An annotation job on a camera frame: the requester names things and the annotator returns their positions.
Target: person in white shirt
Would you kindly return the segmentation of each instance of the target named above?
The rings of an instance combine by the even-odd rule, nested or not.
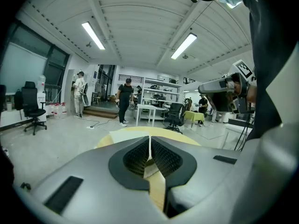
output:
[[[81,118],[82,112],[83,112],[82,88],[85,83],[85,80],[83,78],[84,72],[80,71],[77,75],[78,75],[78,78],[76,79],[76,82],[73,84],[73,87],[75,88],[74,103],[75,103],[75,109],[76,109],[76,115],[74,117]]]

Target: white ceiling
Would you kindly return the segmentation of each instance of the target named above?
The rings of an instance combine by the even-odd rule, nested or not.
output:
[[[35,20],[91,63],[160,70],[198,81],[218,78],[242,59],[253,68],[249,11],[243,5],[190,0],[28,0],[23,7]],[[81,26],[90,22],[106,50],[100,51]],[[197,40],[171,55],[192,32]]]

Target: white pants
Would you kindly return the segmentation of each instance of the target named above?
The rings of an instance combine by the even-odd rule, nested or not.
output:
[[[76,114],[82,114],[83,112],[83,101],[82,95],[74,95]]]

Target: wooden stair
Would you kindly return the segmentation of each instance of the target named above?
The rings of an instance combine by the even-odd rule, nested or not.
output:
[[[93,116],[103,117],[103,118],[108,118],[108,119],[115,119],[118,117],[118,113],[115,113],[115,112],[100,111],[100,110],[95,110],[95,109],[90,109],[90,108],[85,108],[83,110],[83,114],[93,115]]]

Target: chair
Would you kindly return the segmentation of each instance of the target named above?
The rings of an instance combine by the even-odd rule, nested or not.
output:
[[[183,134],[177,126],[182,126],[184,124],[184,113],[186,109],[183,104],[178,103],[172,103],[169,112],[168,117],[165,119],[165,121],[169,121],[170,124],[165,129],[169,129],[172,131],[176,131],[178,133]]]
[[[47,126],[44,124],[44,122],[39,122],[38,117],[45,114],[46,111],[43,109],[43,104],[42,103],[42,108],[38,108],[38,103],[37,103],[37,88],[34,82],[31,81],[26,81],[25,86],[22,87],[22,95],[23,95],[23,109],[24,109],[24,114],[25,117],[30,117],[32,118],[32,123],[28,125],[24,131],[26,132],[28,128],[34,127],[33,129],[33,135],[36,134],[36,127],[37,126],[42,126],[45,127],[45,130],[47,130]]]

